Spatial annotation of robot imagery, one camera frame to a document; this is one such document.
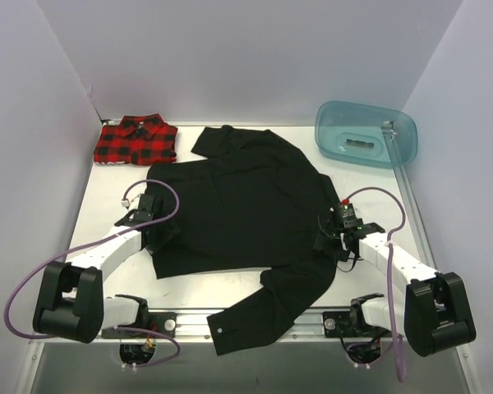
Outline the black long sleeve shirt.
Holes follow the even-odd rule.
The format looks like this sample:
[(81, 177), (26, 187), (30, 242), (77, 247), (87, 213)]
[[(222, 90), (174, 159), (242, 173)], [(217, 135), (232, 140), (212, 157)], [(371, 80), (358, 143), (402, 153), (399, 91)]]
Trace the black long sleeve shirt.
[[(302, 314), (336, 273), (335, 259), (313, 251), (318, 216), (339, 201), (330, 178), (272, 131), (207, 127), (192, 151), (197, 160), (147, 174), (147, 193), (164, 198), (181, 229), (150, 250), (157, 277), (259, 268), (260, 289), (230, 308)], [(274, 343), (237, 334), (213, 342), (218, 355)]]

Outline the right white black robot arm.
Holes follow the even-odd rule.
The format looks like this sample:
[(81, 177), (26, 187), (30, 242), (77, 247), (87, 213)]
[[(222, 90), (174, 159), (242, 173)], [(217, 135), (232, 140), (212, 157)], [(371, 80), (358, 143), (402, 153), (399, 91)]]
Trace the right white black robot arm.
[(385, 275), (387, 289), (399, 290), (401, 302), (371, 293), (351, 300), (339, 313), (323, 314), (326, 337), (376, 337), (398, 333), (426, 357), (474, 341), (473, 321), (463, 279), (425, 265), (389, 239), (384, 228), (357, 217), (345, 200), (319, 221), (315, 249), (342, 260), (364, 261)]

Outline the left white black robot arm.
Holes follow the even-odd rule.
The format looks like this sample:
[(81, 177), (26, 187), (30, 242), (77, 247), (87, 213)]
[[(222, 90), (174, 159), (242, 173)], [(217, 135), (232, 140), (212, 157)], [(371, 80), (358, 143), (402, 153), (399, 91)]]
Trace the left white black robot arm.
[(115, 222), (108, 241), (69, 262), (44, 268), (33, 317), (35, 332), (81, 343), (102, 331), (142, 337), (150, 327), (147, 300), (133, 295), (104, 295), (104, 281), (131, 256), (148, 247), (153, 221), (164, 218), (164, 199), (144, 194), (136, 208)]

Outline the red black plaid folded shirt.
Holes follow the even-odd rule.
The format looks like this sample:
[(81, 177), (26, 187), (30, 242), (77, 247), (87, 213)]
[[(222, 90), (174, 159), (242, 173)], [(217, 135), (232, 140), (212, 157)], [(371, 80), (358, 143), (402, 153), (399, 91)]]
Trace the red black plaid folded shirt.
[(142, 167), (175, 163), (176, 137), (177, 127), (169, 125), (159, 114), (124, 116), (117, 125), (103, 125), (93, 161)]

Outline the teal plastic bin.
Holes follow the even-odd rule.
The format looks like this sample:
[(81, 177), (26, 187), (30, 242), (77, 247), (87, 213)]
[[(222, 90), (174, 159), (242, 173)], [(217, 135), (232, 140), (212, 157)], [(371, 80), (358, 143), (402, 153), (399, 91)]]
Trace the teal plastic bin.
[(386, 169), (411, 163), (418, 151), (417, 126), (409, 115), (343, 101), (320, 107), (315, 141), (329, 159)]

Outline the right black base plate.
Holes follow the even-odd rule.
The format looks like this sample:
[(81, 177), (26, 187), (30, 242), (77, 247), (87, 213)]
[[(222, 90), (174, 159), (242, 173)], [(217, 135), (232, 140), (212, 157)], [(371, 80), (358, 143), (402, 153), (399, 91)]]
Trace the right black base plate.
[(348, 310), (325, 311), (322, 313), (324, 335), (328, 338), (374, 338), (389, 337), (390, 332), (359, 322)]

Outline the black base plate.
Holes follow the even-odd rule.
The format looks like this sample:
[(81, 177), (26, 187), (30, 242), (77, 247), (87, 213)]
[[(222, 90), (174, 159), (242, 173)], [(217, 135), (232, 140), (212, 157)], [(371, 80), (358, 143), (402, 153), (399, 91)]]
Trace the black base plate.
[(325, 311), (322, 313), (324, 335), (328, 338), (374, 338), (389, 337), (390, 332), (359, 322), (348, 310)]
[(133, 323), (118, 328), (105, 328), (100, 332), (103, 339), (148, 338), (150, 334), (144, 330), (159, 332), (168, 337), (175, 337), (177, 314), (174, 312), (150, 312), (143, 323)]

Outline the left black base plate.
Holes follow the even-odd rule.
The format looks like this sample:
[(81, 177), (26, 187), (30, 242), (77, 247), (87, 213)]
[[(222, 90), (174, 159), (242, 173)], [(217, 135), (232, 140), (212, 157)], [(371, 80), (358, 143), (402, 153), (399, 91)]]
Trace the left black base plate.
[(174, 312), (150, 312), (143, 323), (133, 323), (118, 328), (105, 328), (100, 332), (103, 339), (148, 338), (150, 334), (144, 330), (159, 332), (168, 337), (175, 337), (177, 314)]

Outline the aluminium front rail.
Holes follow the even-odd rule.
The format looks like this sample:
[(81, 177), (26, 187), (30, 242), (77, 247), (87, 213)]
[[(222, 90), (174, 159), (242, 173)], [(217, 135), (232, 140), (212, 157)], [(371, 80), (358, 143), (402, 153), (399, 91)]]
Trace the aluminium front rail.
[(335, 310), (348, 310), (359, 322), (396, 332), (409, 341), (426, 340), (431, 346), (458, 346), (472, 341), (476, 336), (469, 311), (456, 314), (444, 309), (435, 309), (433, 312), (425, 309), (396, 309), (391, 313), (383, 298), (368, 300), (360, 306), (353, 305), (349, 308), (324, 311), (308, 309), (294, 318), (258, 310), (239, 313), (236, 308), (229, 308), (207, 316), (206, 322), (214, 339), (229, 334), (240, 337), (252, 335), (256, 339), (264, 338), (272, 343), (295, 324), (322, 323), (322, 313)]

